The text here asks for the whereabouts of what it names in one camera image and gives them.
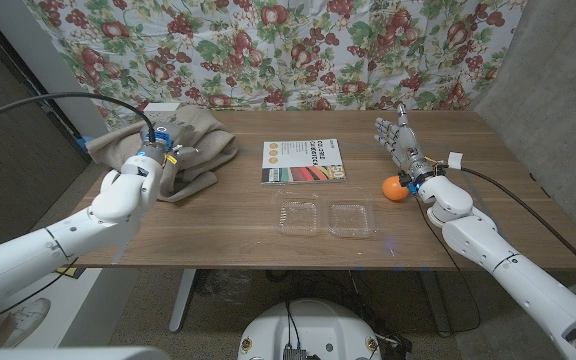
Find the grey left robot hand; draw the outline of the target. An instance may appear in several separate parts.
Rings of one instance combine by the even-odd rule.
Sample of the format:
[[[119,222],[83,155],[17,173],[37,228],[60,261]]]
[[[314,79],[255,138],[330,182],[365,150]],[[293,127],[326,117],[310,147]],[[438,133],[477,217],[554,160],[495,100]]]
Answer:
[[[166,160],[176,164],[199,154],[199,150],[183,142],[194,131],[187,123],[155,122],[153,127],[144,125],[140,131],[141,145],[137,156],[146,156],[163,164]]]

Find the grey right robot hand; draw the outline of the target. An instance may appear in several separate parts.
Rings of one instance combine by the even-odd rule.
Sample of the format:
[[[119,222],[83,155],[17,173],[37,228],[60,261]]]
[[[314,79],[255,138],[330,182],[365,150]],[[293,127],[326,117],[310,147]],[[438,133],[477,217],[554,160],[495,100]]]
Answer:
[[[435,175],[434,165],[424,155],[416,135],[408,124],[406,107],[397,106],[396,123],[377,118],[375,140],[384,146],[393,162],[404,173],[404,185],[420,187]]]

